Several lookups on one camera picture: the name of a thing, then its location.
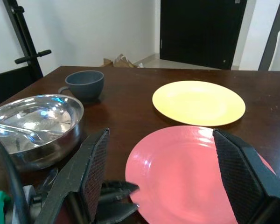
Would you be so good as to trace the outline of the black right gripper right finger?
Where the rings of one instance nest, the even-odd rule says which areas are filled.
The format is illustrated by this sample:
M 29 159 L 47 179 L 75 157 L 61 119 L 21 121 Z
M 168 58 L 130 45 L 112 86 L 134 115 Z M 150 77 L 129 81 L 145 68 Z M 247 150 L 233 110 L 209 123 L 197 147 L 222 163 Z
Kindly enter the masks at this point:
M 280 224 L 280 179 L 256 150 L 223 130 L 214 129 L 224 189 L 239 224 Z

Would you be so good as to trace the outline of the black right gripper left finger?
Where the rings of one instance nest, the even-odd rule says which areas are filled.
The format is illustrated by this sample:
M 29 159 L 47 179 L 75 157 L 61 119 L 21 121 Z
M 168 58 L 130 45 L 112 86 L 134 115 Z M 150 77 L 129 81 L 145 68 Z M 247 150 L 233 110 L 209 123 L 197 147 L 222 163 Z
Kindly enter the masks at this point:
M 91 224 L 97 212 L 98 199 L 105 174 L 110 130 L 90 134 L 62 168 L 47 196 L 37 224 L 53 224 L 63 203 L 73 208 L 78 224 Z

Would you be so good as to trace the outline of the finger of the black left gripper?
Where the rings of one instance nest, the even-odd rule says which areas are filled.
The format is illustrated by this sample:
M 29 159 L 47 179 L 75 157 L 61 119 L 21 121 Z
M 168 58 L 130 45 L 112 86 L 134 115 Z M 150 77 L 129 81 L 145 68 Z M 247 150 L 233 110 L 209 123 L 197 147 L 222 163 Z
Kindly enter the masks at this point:
M 104 181 L 102 183 L 99 201 L 115 202 L 127 198 L 131 193 L 137 191 L 137 184 L 126 181 Z
M 138 210 L 134 203 L 111 202 L 98 205 L 96 224 L 117 224 Z

